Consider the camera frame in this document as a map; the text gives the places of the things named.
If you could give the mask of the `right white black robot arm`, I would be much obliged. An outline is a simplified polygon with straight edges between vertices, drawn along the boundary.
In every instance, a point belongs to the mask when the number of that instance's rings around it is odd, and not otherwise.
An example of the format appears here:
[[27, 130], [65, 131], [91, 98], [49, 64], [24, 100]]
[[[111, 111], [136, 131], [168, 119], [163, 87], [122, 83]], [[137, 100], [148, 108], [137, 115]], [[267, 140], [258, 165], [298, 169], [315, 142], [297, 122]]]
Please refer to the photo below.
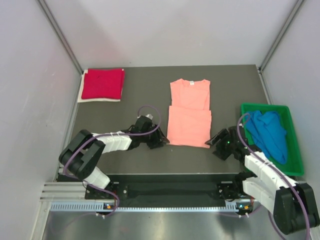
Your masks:
[[234, 156], [247, 169], [235, 175], [231, 189], [227, 184], [218, 184], [222, 198], [254, 198], [273, 215], [285, 235], [320, 225], [312, 187], [281, 172], [258, 146], [249, 144], [241, 125], [222, 129], [205, 144], [215, 147], [213, 154], [219, 159]]

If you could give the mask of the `salmon pink t shirt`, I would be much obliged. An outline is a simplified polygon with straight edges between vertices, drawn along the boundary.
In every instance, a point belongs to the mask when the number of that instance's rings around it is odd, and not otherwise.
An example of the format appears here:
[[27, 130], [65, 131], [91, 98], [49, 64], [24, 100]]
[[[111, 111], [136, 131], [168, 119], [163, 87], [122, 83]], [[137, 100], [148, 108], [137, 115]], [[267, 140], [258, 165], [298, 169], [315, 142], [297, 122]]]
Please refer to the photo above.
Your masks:
[[170, 83], [167, 138], [170, 145], [208, 149], [211, 138], [211, 82], [178, 79]]

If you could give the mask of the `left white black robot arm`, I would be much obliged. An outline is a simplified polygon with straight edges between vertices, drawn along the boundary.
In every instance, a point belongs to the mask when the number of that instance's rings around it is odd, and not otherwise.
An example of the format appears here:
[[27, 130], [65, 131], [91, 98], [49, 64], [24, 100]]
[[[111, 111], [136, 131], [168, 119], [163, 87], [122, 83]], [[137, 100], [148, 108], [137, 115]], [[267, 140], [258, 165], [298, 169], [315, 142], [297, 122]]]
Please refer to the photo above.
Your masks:
[[111, 133], [91, 133], [81, 130], [62, 151], [58, 160], [65, 170], [77, 179], [96, 187], [102, 198], [109, 198], [114, 191], [110, 178], [97, 164], [101, 155], [115, 151], [129, 151], [145, 143], [149, 149], [161, 148], [170, 141], [160, 127], [151, 124], [145, 128], [137, 125]]

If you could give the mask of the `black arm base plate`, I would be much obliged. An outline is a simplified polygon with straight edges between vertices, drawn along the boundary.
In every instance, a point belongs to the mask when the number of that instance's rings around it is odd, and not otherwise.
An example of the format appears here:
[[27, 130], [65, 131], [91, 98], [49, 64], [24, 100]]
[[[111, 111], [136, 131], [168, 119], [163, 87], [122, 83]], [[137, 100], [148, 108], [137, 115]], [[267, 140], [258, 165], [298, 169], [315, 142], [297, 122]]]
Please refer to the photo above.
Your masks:
[[117, 194], [120, 200], [142, 196], [204, 196], [209, 199], [235, 200], [248, 198], [242, 181], [253, 173], [227, 174], [112, 174], [110, 182], [100, 186], [96, 194], [105, 198], [103, 190]]

